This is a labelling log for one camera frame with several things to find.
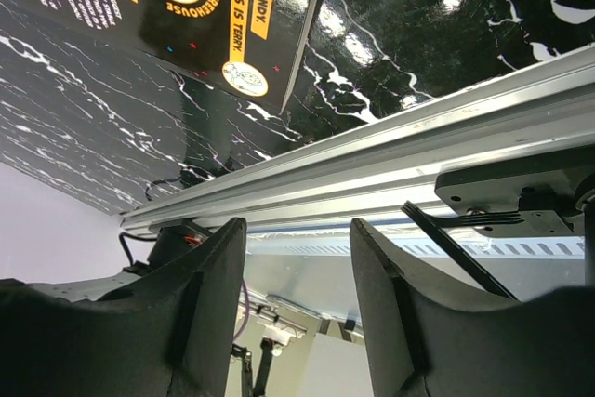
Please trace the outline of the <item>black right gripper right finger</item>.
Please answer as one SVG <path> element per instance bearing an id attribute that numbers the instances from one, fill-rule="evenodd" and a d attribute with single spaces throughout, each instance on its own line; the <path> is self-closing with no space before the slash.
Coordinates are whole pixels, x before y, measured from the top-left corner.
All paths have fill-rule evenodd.
<path id="1" fill-rule="evenodd" d="M 590 396 L 594 291 L 528 301 L 463 283 L 368 222 L 350 252 L 376 396 Z"/>

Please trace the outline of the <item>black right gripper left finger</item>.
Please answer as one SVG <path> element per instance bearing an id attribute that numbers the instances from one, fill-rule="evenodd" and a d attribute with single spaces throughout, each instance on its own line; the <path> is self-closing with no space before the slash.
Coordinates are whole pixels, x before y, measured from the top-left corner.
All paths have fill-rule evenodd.
<path id="1" fill-rule="evenodd" d="M 157 266 L 97 300 L 1 283 L 5 396 L 221 396 L 245 265 L 246 222 L 201 245 L 163 230 Z"/>

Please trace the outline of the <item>black treehouse book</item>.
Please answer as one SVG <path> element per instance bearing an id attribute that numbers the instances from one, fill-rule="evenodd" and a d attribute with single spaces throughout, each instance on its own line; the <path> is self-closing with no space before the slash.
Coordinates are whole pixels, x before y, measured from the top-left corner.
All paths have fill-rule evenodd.
<path id="1" fill-rule="evenodd" d="M 7 0 L 281 112 L 318 0 Z"/>

